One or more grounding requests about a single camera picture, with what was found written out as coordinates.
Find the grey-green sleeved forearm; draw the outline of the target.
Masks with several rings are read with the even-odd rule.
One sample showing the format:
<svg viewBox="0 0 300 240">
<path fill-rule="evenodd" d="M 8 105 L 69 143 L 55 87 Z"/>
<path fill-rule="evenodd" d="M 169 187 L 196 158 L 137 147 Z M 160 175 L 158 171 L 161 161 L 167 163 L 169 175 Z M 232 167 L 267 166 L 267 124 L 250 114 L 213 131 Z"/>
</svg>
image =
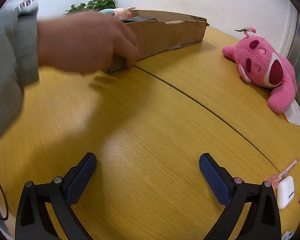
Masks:
<svg viewBox="0 0 300 240">
<path fill-rule="evenodd" d="M 0 11 L 0 137 L 21 112 L 24 88 L 39 80 L 37 11 Z"/>
</svg>

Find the person's bare hand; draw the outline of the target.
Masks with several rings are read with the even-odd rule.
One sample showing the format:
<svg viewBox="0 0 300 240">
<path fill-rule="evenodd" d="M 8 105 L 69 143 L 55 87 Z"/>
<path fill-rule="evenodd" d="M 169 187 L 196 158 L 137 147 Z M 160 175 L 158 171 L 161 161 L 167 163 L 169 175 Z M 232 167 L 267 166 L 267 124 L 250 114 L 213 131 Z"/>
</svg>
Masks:
<svg viewBox="0 0 300 240">
<path fill-rule="evenodd" d="M 94 11 L 37 23 L 38 66 L 81 75 L 107 69 L 115 55 L 127 67 L 140 58 L 136 36 L 117 18 Z"/>
</svg>

